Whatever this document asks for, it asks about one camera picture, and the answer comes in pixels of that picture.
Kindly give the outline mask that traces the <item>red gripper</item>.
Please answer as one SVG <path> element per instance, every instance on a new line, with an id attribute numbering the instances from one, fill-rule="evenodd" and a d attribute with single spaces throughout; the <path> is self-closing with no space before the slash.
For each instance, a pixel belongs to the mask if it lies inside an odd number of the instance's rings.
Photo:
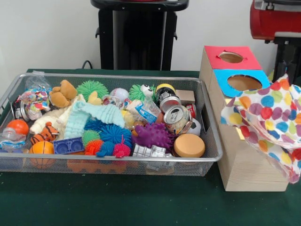
<path id="1" fill-rule="evenodd" d="M 301 2 L 299 0 L 253 0 L 250 7 L 253 39 L 277 44 L 274 81 L 285 74 L 285 48 L 293 46 L 292 84 L 301 76 Z"/>

